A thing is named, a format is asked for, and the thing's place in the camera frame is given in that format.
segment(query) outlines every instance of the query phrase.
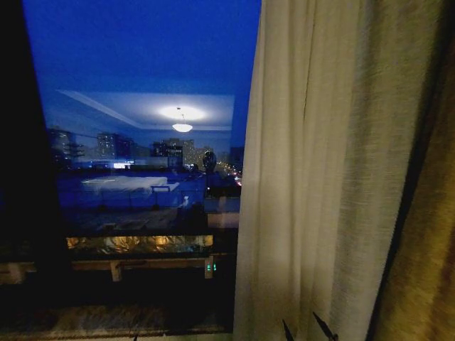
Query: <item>curtain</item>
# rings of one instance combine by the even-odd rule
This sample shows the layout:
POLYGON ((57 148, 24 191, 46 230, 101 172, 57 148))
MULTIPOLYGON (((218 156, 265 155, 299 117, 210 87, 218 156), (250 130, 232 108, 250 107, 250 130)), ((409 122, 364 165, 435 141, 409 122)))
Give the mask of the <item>curtain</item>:
POLYGON ((264 0, 245 145, 235 340, 364 340, 441 1, 264 0))
POLYGON ((374 340, 455 338, 455 40, 439 79, 434 128, 403 227, 374 340))

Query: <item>railing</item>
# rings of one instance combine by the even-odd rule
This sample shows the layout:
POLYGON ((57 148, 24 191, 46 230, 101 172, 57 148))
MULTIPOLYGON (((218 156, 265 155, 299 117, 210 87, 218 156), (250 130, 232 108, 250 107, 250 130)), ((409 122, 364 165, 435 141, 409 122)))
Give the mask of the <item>railing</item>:
POLYGON ((151 190, 60 190, 60 205, 63 208, 150 208, 179 207, 196 202, 203 203, 205 191, 199 189, 174 189, 170 186, 151 186, 151 190))

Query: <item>night sky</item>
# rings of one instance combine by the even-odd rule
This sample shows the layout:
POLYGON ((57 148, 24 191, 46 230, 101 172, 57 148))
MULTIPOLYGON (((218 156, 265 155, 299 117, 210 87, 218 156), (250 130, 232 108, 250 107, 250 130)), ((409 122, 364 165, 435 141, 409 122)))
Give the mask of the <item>night sky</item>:
POLYGON ((87 136, 121 132, 145 146, 168 137, 215 151, 244 146, 260 0, 25 0, 24 7, 48 125, 87 136), (233 94, 232 131, 135 131, 61 89, 233 94))

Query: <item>white curtain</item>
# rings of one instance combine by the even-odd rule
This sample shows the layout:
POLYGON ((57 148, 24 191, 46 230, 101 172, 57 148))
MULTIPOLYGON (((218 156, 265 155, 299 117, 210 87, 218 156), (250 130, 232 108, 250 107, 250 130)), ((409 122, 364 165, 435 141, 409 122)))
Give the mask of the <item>white curtain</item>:
POLYGON ((235 340, 364 340, 441 1, 263 0, 245 146, 235 340))

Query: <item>building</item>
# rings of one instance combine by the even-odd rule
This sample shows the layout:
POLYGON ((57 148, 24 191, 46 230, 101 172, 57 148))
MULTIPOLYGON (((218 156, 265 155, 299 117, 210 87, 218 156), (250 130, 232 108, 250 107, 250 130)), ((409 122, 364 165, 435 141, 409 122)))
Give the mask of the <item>building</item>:
POLYGON ((49 129, 48 135, 53 162, 59 169, 70 169, 73 161, 84 156, 84 146, 75 143, 73 133, 56 127, 49 129))
POLYGON ((134 142, 119 134, 101 133, 97 135, 100 158, 133 159, 134 142))
POLYGON ((168 156, 168 167, 170 169, 180 169, 183 167, 183 147, 167 146, 166 155, 168 156))
POLYGON ((167 145, 162 142, 153 142, 150 149, 150 156, 166 156, 167 145))
POLYGON ((183 163, 186 165, 190 165, 192 163, 196 163, 197 155, 196 155, 196 148, 194 147, 194 140, 180 140, 180 139, 167 139, 163 140, 161 144, 166 146, 174 146, 174 147, 182 147, 183 152, 183 163))

